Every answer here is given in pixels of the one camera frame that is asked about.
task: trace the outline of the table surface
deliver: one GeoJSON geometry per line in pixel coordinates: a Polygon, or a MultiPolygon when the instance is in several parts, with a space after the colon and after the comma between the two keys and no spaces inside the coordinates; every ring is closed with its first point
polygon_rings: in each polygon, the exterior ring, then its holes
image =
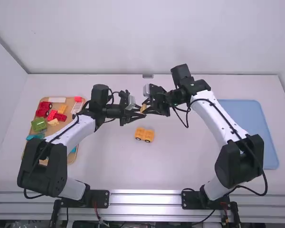
{"type": "MultiPolygon", "coordinates": [[[[217,99],[254,99],[261,104],[280,162],[277,170],[265,171],[269,193],[285,195],[285,94],[278,76],[194,77],[205,79],[217,99]]],[[[16,179],[24,139],[30,128],[28,120],[36,108],[28,104],[36,104],[45,96],[79,95],[89,99],[94,84],[106,84],[113,91],[128,89],[135,96],[136,103],[141,104],[146,83],[163,86],[166,90],[174,86],[171,75],[154,75],[152,79],[142,78],[142,75],[28,77],[0,150],[0,192],[22,191],[17,187],[16,179]]],[[[90,184],[93,189],[199,189],[215,174],[214,163],[220,148],[196,113],[189,114],[189,123],[190,128],[184,128],[174,113],[169,118],[147,116],[124,127],[120,127],[118,121],[106,123],[80,143],[76,161],[68,166],[68,176],[90,184]],[[155,130],[152,143],[134,139],[138,126],[155,130]]],[[[259,192],[264,189],[261,177],[246,185],[259,192]]]]}

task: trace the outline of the metal rail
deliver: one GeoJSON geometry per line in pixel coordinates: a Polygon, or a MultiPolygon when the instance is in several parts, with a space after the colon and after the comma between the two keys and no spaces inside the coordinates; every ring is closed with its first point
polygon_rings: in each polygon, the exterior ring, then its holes
{"type": "MultiPolygon", "coordinates": [[[[110,206],[99,209],[108,221],[182,221],[196,222],[204,219],[211,210],[183,210],[181,191],[177,190],[111,190],[110,206]]],[[[54,198],[25,199],[23,193],[0,192],[0,219],[42,220],[50,219],[54,198]]],[[[285,223],[285,195],[258,197],[232,194],[242,222],[285,223]]],[[[61,209],[60,220],[67,218],[61,209]]],[[[216,211],[207,222],[220,222],[221,211],[216,211]]],[[[69,209],[69,220],[97,220],[93,209],[69,209]]]]}

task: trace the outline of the green lego brick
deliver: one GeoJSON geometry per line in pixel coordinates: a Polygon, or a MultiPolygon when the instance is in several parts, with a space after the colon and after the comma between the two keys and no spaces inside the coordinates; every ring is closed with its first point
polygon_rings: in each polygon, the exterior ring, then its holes
{"type": "Polygon", "coordinates": [[[46,121],[43,117],[37,118],[31,122],[33,131],[38,132],[47,128],[46,121]]]}

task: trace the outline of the blue mat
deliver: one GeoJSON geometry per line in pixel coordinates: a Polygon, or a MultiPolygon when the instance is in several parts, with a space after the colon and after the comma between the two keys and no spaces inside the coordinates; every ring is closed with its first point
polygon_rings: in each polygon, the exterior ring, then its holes
{"type": "Polygon", "coordinates": [[[264,140],[263,168],[275,170],[279,167],[276,150],[266,123],[262,107],[255,100],[218,100],[234,121],[250,135],[259,134],[264,140]]]}

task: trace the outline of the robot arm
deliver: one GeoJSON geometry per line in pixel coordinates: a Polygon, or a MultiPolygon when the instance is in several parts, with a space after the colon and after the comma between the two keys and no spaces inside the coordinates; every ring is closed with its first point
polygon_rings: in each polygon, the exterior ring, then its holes
{"type": "Polygon", "coordinates": [[[200,188],[199,200],[204,207],[239,187],[238,184],[260,175],[263,175],[266,187],[259,195],[265,195],[267,182],[263,171],[262,138],[258,134],[250,136],[242,129],[219,104],[211,87],[202,79],[194,80],[186,64],[176,66],[171,73],[176,89],[167,92],[153,84],[144,87],[147,99],[143,104],[149,107],[143,113],[170,116],[170,108],[176,112],[176,106],[185,103],[188,106],[186,115],[191,108],[213,133],[221,151],[215,163],[215,177],[200,188]]]}
{"type": "Polygon", "coordinates": [[[105,118],[118,118],[120,125],[145,118],[137,113],[140,106],[126,90],[120,91],[120,103],[108,95],[108,86],[95,85],[89,100],[74,120],[57,133],[45,139],[34,138],[27,142],[21,162],[17,184],[19,187],[51,197],[76,200],[83,205],[91,203],[90,186],[67,176],[67,156],[88,135],[93,134],[105,118]],[[48,158],[47,166],[39,160],[48,158]]]}

